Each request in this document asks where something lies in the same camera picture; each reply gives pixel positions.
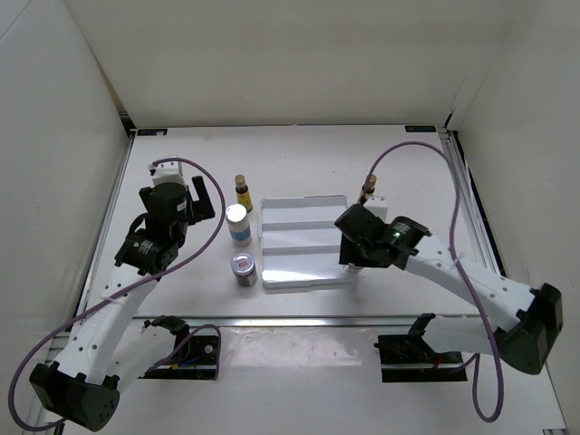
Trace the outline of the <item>orange spice jar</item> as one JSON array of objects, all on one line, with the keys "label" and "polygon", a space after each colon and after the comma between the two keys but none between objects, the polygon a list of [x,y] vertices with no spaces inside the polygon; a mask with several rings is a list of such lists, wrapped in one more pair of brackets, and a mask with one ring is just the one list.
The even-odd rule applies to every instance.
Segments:
[{"label": "orange spice jar", "polygon": [[363,268],[360,266],[346,265],[343,267],[343,270],[348,274],[357,275],[363,270]]}]

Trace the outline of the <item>dark spice jar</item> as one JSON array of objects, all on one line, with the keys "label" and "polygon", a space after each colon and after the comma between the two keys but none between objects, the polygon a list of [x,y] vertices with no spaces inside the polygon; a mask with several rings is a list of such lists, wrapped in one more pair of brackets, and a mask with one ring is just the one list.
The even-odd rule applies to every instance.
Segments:
[{"label": "dark spice jar", "polygon": [[230,263],[232,273],[238,285],[252,286],[257,281],[255,259],[247,253],[235,255]]}]

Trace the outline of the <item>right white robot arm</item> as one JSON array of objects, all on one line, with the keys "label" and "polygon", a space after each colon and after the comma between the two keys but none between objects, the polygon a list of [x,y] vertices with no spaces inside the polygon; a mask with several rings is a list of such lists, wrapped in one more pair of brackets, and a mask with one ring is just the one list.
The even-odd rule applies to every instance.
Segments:
[{"label": "right white robot arm", "polygon": [[396,266],[483,310],[477,319],[422,314],[406,334],[384,341],[383,347],[396,357],[425,363],[438,353],[496,353],[520,372],[543,370],[563,328],[562,295],[557,288],[548,283],[533,288],[461,260],[451,247],[408,217],[386,223],[355,204],[334,224],[342,233],[340,264]]}]

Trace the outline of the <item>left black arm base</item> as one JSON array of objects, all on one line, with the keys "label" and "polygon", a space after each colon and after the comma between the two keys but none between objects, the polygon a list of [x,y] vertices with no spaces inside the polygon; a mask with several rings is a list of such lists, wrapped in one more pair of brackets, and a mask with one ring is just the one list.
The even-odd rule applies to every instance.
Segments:
[{"label": "left black arm base", "polygon": [[167,362],[148,369],[141,379],[178,381],[215,381],[219,374],[221,332],[215,325],[196,327],[195,334],[189,324],[175,316],[162,315],[153,321],[146,320],[144,328],[163,328],[174,337],[174,346],[184,345]]}]

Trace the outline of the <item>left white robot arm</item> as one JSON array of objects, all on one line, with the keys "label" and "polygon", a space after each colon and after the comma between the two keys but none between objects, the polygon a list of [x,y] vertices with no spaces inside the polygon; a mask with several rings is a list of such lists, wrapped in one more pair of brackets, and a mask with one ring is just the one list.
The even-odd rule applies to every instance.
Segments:
[{"label": "left white robot arm", "polygon": [[154,177],[142,188],[145,207],[114,257],[101,301],[79,315],[80,328],[50,364],[37,364],[29,382],[43,407],[87,430],[101,430],[121,394],[146,372],[187,358],[192,333],[175,316],[145,323],[140,336],[120,347],[141,304],[177,258],[189,227],[215,217],[205,180],[180,175]]}]

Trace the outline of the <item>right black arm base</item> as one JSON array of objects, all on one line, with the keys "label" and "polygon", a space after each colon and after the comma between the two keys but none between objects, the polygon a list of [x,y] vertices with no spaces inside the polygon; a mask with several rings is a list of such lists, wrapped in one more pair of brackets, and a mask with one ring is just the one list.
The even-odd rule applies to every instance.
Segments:
[{"label": "right black arm base", "polygon": [[405,334],[383,334],[373,347],[379,352],[383,383],[466,382],[461,352],[436,353],[423,340],[436,317],[422,314]]}]

